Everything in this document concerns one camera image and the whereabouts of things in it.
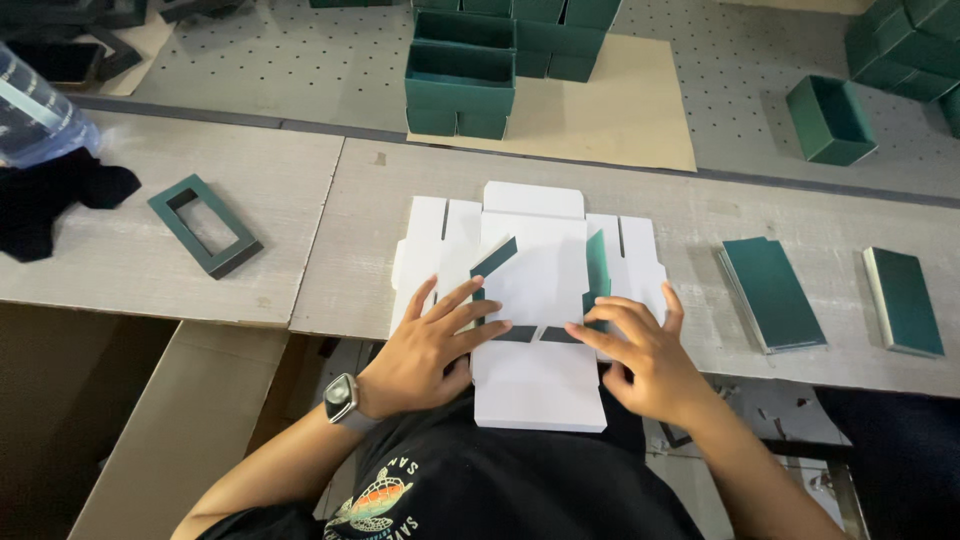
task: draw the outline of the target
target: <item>stack of green paper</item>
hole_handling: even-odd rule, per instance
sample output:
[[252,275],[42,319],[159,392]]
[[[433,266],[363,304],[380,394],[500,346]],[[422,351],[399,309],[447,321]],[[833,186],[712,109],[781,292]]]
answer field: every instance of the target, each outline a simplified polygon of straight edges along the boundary
[[720,259],[767,355],[827,345],[810,302],[777,240],[723,243]]
[[908,355],[943,356],[944,345],[920,261],[879,248],[864,250],[863,261],[874,293],[883,346]]

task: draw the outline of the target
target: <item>smartwatch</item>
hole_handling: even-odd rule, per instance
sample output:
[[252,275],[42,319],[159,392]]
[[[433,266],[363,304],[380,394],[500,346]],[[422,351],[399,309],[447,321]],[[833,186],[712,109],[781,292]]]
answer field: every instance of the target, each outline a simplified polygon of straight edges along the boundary
[[324,408],[330,424],[340,424],[345,428],[366,433],[380,423],[357,410],[360,406],[360,394],[357,380],[353,375],[344,373],[336,378],[324,390]]

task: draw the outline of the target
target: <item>hand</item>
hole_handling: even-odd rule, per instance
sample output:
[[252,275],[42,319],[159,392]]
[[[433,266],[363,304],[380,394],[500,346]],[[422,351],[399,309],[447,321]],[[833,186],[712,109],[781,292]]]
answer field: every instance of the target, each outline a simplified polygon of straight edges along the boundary
[[[667,304],[663,328],[647,306],[611,296],[598,298],[584,322],[613,321],[629,341],[574,323],[566,323],[566,331],[613,358],[603,383],[623,406],[690,430],[720,399],[680,344],[684,307],[677,293],[667,282],[661,289]],[[634,372],[633,383],[627,382],[624,366]]]
[[[453,289],[421,317],[423,303],[435,284],[436,276],[420,286],[394,335],[357,376],[360,412],[366,416],[385,418],[449,403],[470,385],[466,354],[513,325],[510,321],[493,321],[457,333],[470,322],[500,310],[501,304],[493,300],[461,306],[483,286],[482,276]],[[454,359],[456,364],[445,376],[444,369]]]

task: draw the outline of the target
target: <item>floor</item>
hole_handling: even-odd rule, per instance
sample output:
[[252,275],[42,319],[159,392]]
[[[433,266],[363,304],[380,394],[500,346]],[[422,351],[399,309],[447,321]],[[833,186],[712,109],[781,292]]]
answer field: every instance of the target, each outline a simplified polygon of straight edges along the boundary
[[[329,354],[318,355],[324,339],[311,337],[303,371],[287,409],[289,418],[299,418],[322,400],[324,388],[342,373],[359,373],[375,356],[376,344],[371,341],[342,339]],[[850,445],[850,441],[832,424],[808,384],[783,380],[747,380],[707,375],[715,388],[722,390],[727,402],[762,438],[789,441],[819,442]],[[647,466],[669,484],[693,517],[707,540],[733,539],[727,513],[720,501],[707,464],[700,457],[696,445],[688,443],[671,448],[669,437],[659,422],[644,419],[647,435]],[[672,429],[675,439],[685,435]],[[831,470],[825,461],[777,456],[790,476],[802,485],[824,507],[841,527],[845,517],[841,505],[831,489]],[[354,455],[340,467],[314,511],[317,519],[333,515],[340,505],[352,497]]]

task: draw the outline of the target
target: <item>person's right hand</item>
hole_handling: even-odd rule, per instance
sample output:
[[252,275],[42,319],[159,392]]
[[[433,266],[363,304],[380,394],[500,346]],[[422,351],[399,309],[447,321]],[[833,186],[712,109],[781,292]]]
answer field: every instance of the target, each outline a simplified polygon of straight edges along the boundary
[[[647,306],[617,296],[598,298],[584,322],[612,321],[629,341],[574,323],[565,327],[573,337],[613,358],[603,382],[627,409],[689,430],[722,402],[680,344],[684,308],[677,293],[667,282],[661,288],[667,304],[662,328]],[[627,382],[624,366],[634,373],[633,383]]]

